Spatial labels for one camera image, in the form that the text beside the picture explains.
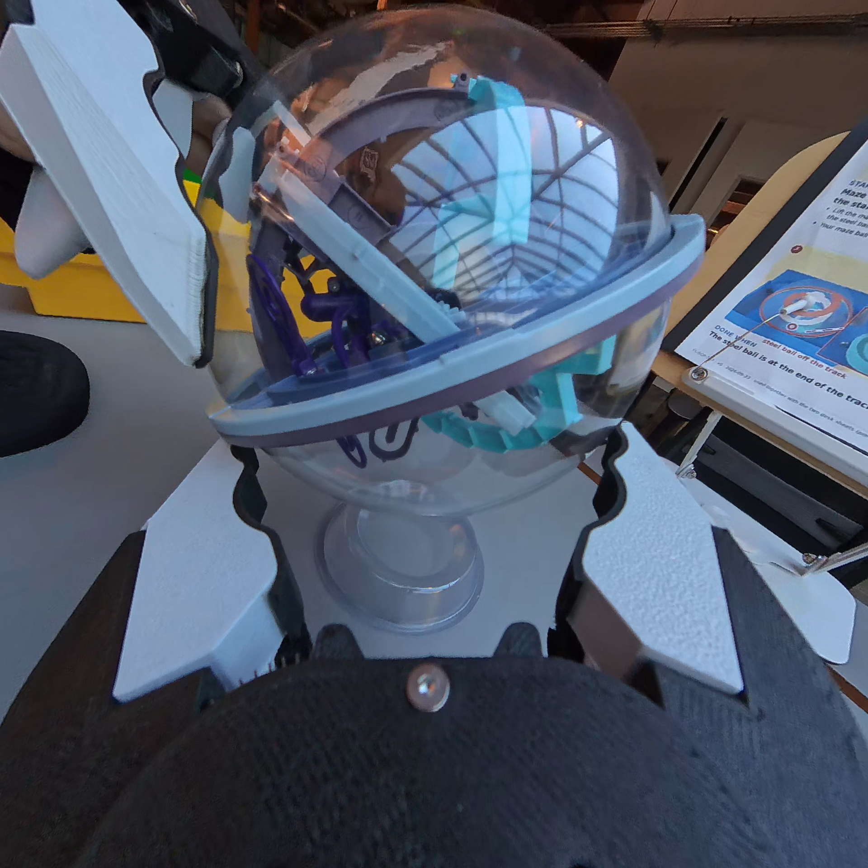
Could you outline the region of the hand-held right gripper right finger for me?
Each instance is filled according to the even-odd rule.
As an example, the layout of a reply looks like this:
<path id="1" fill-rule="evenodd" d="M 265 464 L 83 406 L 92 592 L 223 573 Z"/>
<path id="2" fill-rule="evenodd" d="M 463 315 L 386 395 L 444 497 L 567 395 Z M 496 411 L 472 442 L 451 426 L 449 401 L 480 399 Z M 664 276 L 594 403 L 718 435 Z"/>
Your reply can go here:
<path id="1" fill-rule="evenodd" d="M 654 663 L 740 694 L 711 520 L 631 424 L 609 435 L 592 507 L 558 593 L 552 652 L 617 679 Z"/>

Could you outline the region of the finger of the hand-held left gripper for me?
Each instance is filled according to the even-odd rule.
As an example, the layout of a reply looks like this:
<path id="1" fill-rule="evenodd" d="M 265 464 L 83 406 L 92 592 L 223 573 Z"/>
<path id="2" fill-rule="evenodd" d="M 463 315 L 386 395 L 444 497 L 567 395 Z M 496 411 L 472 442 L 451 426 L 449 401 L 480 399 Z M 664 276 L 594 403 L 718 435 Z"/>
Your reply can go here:
<path id="1" fill-rule="evenodd" d="M 2 2 L 2 103 L 137 312 L 181 363 L 212 357 L 209 239 L 151 102 L 156 50 L 118 2 Z"/>
<path id="2" fill-rule="evenodd" d="M 191 90 L 169 78 L 163 78 L 156 86 L 151 99 L 160 123 L 184 158 L 184 174 L 193 178 L 201 178 L 201 170 L 189 163 L 193 142 L 193 106 L 202 100 L 202 91 Z"/>

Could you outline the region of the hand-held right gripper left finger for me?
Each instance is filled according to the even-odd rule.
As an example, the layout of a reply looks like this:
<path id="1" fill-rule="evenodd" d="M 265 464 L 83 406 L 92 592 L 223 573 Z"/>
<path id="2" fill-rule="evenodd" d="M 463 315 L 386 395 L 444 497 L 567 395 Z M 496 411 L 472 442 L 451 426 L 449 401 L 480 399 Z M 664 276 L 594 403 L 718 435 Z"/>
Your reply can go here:
<path id="1" fill-rule="evenodd" d="M 195 672 L 230 692 L 298 645 L 298 586 L 253 450 L 211 447 L 147 521 L 113 696 L 139 699 Z"/>

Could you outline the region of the clear plastic ball stand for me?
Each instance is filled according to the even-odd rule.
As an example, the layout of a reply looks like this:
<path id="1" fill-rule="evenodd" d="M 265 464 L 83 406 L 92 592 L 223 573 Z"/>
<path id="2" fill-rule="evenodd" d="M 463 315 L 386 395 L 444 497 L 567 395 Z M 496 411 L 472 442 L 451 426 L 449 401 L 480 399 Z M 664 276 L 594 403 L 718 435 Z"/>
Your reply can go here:
<path id="1" fill-rule="evenodd" d="M 445 630 L 472 611 L 483 590 L 483 555 L 465 517 L 339 503 L 322 520 L 314 552 L 334 599 L 395 633 Z"/>

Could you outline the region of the clear plastic maze ball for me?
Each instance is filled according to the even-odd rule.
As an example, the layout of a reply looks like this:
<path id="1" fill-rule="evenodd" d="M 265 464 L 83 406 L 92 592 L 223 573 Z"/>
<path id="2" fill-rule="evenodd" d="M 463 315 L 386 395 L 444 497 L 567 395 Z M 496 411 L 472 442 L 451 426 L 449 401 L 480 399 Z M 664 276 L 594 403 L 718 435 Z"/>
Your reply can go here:
<path id="1" fill-rule="evenodd" d="M 521 498 L 602 446 L 704 256 L 607 82 L 444 5 L 295 49 L 235 110 L 196 211 L 223 440 L 425 516 Z"/>

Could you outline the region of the yellow plastic bin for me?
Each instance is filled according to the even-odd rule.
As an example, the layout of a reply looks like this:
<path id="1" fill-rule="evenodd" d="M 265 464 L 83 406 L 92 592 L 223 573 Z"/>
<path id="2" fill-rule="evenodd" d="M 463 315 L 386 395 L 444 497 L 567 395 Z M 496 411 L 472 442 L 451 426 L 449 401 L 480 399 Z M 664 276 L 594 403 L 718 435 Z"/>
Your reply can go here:
<path id="1" fill-rule="evenodd" d="M 191 202 L 198 198 L 201 177 L 188 168 L 183 184 Z M 231 216 L 222 217 L 220 233 L 215 246 L 222 257 L 222 265 L 240 265 L 241 276 L 246 277 L 245 255 L 250 224 L 241 224 Z M 15 233 L 1 220 L 1 281 L 3 285 L 25 288 L 36 312 L 42 316 L 83 320 L 106 320 L 144 323 L 145 320 L 123 295 L 102 261 L 96 255 L 80 254 L 58 268 L 47 278 L 27 276 L 16 264 L 14 255 Z M 240 252 L 230 255 L 230 242 L 238 242 Z M 223 288 L 228 275 L 221 269 L 220 291 L 216 313 L 216 327 L 220 331 L 252 333 L 249 301 L 241 298 L 231 287 Z"/>

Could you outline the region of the printed instruction sheet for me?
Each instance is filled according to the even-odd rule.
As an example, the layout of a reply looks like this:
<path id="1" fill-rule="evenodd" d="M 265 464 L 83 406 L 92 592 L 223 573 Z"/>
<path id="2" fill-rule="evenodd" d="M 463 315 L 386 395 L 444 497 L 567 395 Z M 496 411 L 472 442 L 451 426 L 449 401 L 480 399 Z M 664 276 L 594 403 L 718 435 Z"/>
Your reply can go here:
<path id="1" fill-rule="evenodd" d="M 866 129 L 818 168 L 782 208 L 780 229 L 732 265 L 680 324 L 672 349 L 837 442 L 834 458 L 866 462 Z"/>

